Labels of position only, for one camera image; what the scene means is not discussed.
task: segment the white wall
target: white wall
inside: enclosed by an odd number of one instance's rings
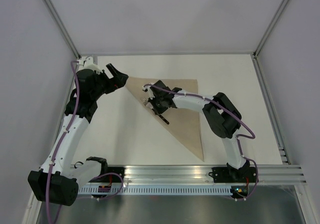
[[[41,0],[0,0],[0,217],[21,223],[49,154],[73,58]]]
[[[292,0],[260,60],[294,163],[320,211],[320,0]]]
[[[52,0],[80,53],[253,51],[281,0]]]

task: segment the metal frame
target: metal frame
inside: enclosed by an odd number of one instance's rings
[[[52,18],[54,19],[55,23],[57,24],[66,44],[68,45],[68,47],[70,48],[70,50],[72,51],[72,53],[74,54],[76,59],[80,58],[80,54],[77,51],[74,42],[72,41],[66,27],[64,26],[64,23],[62,22],[56,8],[54,7],[54,4],[52,3],[51,0],[43,0],[44,4],[46,5],[49,13],[51,14]]]
[[[144,55],[200,55],[200,54],[250,54],[252,50],[232,52],[149,52],[149,53],[95,53],[96,56],[144,56]],[[92,53],[83,53],[82,56],[92,56]]]
[[[290,0],[282,0],[281,1],[278,9],[276,10],[274,16],[272,17],[272,20],[271,20],[270,24],[266,28],[265,33],[263,34],[263,36],[262,36],[257,48],[255,49],[255,52],[254,52],[255,57],[257,57],[261,53],[261,50],[263,49],[263,47],[264,47],[267,39],[269,38],[271,32],[273,31],[274,27],[278,23],[278,21],[279,21],[280,17],[282,16],[285,8],[289,4],[289,1]]]
[[[57,13],[51,0],[43,0],[50,14],[55,20],[58,28],[60,29],[68,47],[73,52],[76,58],[80,57],[66,27],[64,26],[59,14]],[[283,161],[283,165],[260,165],[259,168],[259,185],[263,186],[294,186],[297,194],[297,200],[301,206],[304,219],[307,224],[320,223],[317,217],[316,209],[312,203],[311,195],[308,190],[308,186],[303,175],[302,169],[299,165],[291,165],[290,159],[287,156],[288,150],[285,147],[285,142],[282,136],[276,111],[274,109],[271,96],[269,94],[267,84],[264,78],[262,66],[259,62],[259,54],[263,49],[267,39],[272,33],[274,27],[278,23],[285,8],[290,0],[282,0],[277,11],[275,12],[270,24],[268,25],[263,37],[261,38],[257,48],[254,52],[225,52],[219,54],[250,54],[252,57],[253,66],[256,70],[256,75],[261,88],[261,92],[265,101],[265,105],[268,111],[268,115],[271,121],[274,135],[276,137],[279,152]],[[190,53],[154,53],[160,54],[190,54]],[[172,186],[175,187],[219,187],[218,184],[212,182],[212,178],[208,176],[213,166],[126,166],[124,181],[130,186],[139,188],[142,186],[158,187],[158,186]],[[24,217],[24,223],[35,223],[34,217],[39,213],[40,202],[38,202],[33,194],[31,195],[29,205],[27,207],[26,215]]]
[[[113,195],[121,188],[120,184],[113,184],[110,191],[99,191],[99,184],[84,185],[78,195]],[[231,186],[179,186],[179,185],[130,185],[122,188],[119,195],[153,195],[153,196],[231,196]]]

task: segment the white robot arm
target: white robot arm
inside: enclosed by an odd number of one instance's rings
[[[219,112],[219,107],[210,102],[214,100],[241,119],[240,112],[225,94],[206,95],[201,99],[198,94],[189,93],[181,88],[170,90],[161,80],[152,85],[147,84],[142,89],[149,95],[146,106],[156,115],[161,115],[168,108],[186,108],[204,114],[212,131],[222,139],[229,174],[237,179],[246,172],[250,163],[243,157],[237,142],[240,123],[228,113]]]
[[[31,171],[28,176],[28,182],[35,197],[39,201],[45,201],[48,173],[51,173],[49,201],[65,206],[73,204],[79,188],[91,179],[108,172],[108,164],[104,158],[89,157],[77,169],[71,169],[71,162],[78,143],[98,108],[96,101],[103,94],[114,92],[123,87],[128,79],[126,74],[117,71],[112,64],[106,66],[113,75],[113,78],[108,78],[104,70],[100,70],[95,63],[95,57],[81,59],[79,63],[83,65],[83,69],[76,73],[79,83],[78,106],[75,97],[77,90],[74,89],[70,101],[66,105],[62,129],[52,151],[40,170],[38,172]],[[70,123],[75,109],[76,114],[73,122],[67,130],[67,125]]]

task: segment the brown fabric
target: brown fabric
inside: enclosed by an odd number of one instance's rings
[[[170,108],[163,113],[170,124],[167,125],[160,117],[142,104],[141,99],[148,98],[148,94],[142,91],[143,85],[155,83],[158,79],[129,77],[126,88],[138,100],[138,102],[167,129],[180,143],[182,143],[195,156],[204,161],[204,152],[201,144],[199,113],[187,109]],[[195,79],[162,79],[170,89],[179,87],[188,92],[198,93],[198,82]]]

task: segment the metal floor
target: metal floor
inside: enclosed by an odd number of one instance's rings
[[[54,218],[57,205],[52,205]],[[42,205],[37,224],[47,224]],[[218,196],[117,196],[77,200],[63,207],[58,224],[304,224],[294,193],[258,187],[246,202]]]

